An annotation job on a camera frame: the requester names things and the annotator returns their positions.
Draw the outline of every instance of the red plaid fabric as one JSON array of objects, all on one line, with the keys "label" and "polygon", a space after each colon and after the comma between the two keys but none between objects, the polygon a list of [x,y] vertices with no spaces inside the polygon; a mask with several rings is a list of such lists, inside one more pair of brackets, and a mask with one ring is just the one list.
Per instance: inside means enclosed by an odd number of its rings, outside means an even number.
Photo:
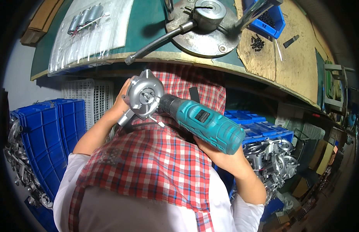
[{"label": "red plaid fabric", "polygon": [[[154,64],[150,69],[163,82],[165,93],[190,99],[188,89],[196,86],[201,104],[223,114],[226,90],[219,84],[221,72],[171,64]],[[135,119],[133,132],[120,129],[111,142],[94,151],[76,183],[70,231],[78,231],[87,186],[184,206],[195,211],[198,231],[214,231],[208,198],[210,159],[179,135],[179,125],[168,115],[153,117],[171,126],[162,128],[147,124],[150,119]]]}]

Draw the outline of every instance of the teal drill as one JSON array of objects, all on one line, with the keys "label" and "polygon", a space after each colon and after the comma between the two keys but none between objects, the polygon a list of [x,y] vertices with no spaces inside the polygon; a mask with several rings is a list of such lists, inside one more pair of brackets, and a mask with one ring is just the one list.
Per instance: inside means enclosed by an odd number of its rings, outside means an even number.
[{"label": "teal drill", "polygon": [[235,154],[242,145],[245,131],[229,118],[200,103],[165,94],[160,97],[159,108],[193,135],[225,154]]}]

